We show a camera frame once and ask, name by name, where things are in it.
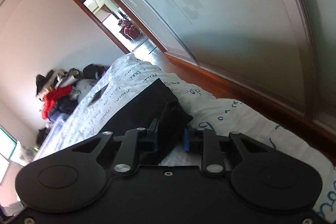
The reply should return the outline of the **black pants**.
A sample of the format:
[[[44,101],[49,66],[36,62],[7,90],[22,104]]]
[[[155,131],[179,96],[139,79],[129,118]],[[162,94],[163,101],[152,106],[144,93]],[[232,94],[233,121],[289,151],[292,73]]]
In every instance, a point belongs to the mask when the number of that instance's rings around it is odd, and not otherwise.
[[[128,130],[149,128],[154,119],[159,120],[156,150],[141,152],[139,163],[159,165],[182,141],[185,128],[193,120],[193,116],[183,110],[178,98],[160,79],[118,110],[100,131],[111,131],[115,137],[123,136]]]

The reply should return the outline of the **white wardrobe sliding door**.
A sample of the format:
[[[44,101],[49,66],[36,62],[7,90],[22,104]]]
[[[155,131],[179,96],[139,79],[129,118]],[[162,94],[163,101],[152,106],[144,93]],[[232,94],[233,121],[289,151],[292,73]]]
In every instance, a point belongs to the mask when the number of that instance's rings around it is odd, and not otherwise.
[[[335,130],[335,0],[122,0],[175,55]]]

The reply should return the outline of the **red puffer jacket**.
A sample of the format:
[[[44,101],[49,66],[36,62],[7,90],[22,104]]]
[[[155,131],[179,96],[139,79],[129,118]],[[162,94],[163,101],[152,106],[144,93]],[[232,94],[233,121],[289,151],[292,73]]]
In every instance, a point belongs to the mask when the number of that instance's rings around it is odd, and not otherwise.
[[[49,92],[43,99],[44,105],[42,108],[42,119],[46,120],[48,118],[49,112],[59,98],[69,96],[71,92],[72,85],[68,85],[63,88],[57,88]]]

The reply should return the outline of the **lavender striped blanket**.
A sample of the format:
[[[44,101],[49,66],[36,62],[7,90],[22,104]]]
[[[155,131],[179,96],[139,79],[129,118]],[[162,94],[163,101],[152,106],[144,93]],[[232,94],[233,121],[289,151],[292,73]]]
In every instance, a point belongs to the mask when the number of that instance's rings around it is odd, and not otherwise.
[[[46,137],[45,141],[41,145],[40,148],[37,147],[37,153],[34,156],[33,161],[37,161],[41,158],[44,158],[46,156],[49,156],[53,153],[56,153],[60,150],[60,143],[62,142],[62,128],[64,124],[66,123],[66,120],[63,118],[58,118],[53,125],[51,126],[51,130]]]

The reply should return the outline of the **wooden door frame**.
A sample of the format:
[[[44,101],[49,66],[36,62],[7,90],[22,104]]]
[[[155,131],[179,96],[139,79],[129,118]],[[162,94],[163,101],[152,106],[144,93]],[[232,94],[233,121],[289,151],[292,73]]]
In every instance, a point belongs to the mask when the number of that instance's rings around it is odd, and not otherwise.
[[[73,1],[123,53],[144,58],[155,50],[166,51],[154,35],[130,17],[130,12],[122,9],[118,0]]]

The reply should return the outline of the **black smartphone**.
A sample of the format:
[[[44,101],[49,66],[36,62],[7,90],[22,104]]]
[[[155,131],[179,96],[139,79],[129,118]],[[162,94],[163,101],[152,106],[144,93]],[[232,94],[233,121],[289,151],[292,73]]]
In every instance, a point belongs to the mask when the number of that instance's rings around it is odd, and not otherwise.
[[[104,94],[104,92],[106,91],[107,87],[108,87],[108,85],[105,85],[98,92],[96,92],[95,95],[94,95],[94,97],[89,102],[88,106],[92,106],[93,104],[95,104],[101,98],[101,96]]]

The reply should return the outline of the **black bag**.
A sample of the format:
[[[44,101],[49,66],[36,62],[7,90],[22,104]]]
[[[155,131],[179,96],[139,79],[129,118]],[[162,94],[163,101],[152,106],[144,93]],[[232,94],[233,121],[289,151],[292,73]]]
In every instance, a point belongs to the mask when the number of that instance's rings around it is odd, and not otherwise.
[[[44,128],[41,128],[41,129],[38,130],[38,134],[37,134],[37,138],[36,138],[36,146],[38,148],[41,147],[41,145],[45,141],[46,137],[48,136],[50,130],[51,129],[48,128],[48,127],[44,127]]]

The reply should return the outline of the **pile of clothes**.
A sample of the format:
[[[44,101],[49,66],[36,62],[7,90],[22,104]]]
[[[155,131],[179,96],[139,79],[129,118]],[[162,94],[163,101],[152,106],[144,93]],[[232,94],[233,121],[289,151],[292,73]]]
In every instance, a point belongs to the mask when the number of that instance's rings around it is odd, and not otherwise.
[[[54,123],[62,114],[71,115],[79,102],[103,77],[108,67],[90,64],[83,70],[50,70],[35,77],[36,97],[42,102],[41,118]]]

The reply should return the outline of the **white script-print bedsheet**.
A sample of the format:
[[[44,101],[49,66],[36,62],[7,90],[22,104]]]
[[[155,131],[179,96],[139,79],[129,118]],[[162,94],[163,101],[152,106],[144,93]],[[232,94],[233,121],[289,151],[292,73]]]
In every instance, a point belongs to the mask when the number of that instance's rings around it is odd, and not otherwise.
[[[96,135],[118,110],[157,79],[174,93],[183,110],[193,116],[193,127],[212,129],[222,136],[241,132],[315,168],[322,177],[323,188],[314,211],[324,220],[335,222],[335,166],[325,155],[246,104],[216,98],[132,53],[117,59],[67,118],[60,150]],[[108,87],[101,98],[88,106],[105,85]]]

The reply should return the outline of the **window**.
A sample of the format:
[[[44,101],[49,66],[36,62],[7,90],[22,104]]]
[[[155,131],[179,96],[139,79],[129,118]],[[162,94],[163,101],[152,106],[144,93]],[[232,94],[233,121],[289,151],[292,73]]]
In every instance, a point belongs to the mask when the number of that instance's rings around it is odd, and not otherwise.
[[[17,140],[12,137],[2,126],[0,127],[0,183],[10,166],[10,158],[17,146]]]

